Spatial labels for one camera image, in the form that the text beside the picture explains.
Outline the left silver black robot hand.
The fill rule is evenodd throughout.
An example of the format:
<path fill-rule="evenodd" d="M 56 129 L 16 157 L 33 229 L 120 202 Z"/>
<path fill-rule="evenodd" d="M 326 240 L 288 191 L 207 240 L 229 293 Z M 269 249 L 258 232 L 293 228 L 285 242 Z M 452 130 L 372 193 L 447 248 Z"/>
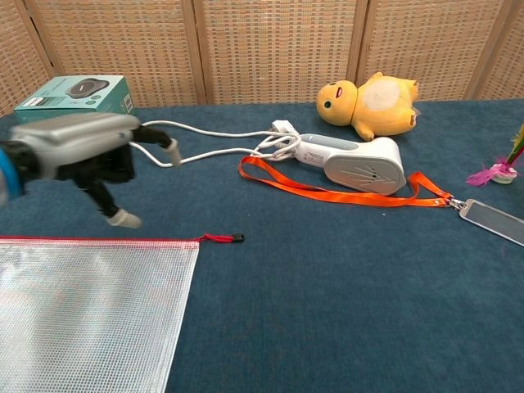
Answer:
<path fill-rule="evenodd" d="M 106 188 L 134 178 L 134 142 L 156 144 L 172 165 L 181 163 L 178 142 L 134 115 L 74 113 L 14 126 L 1 142 L 1 203 L 22 197 L 29 182 L 70 180 L 110 225 L 139 228 L 141 219 L 116 205 Z"/>

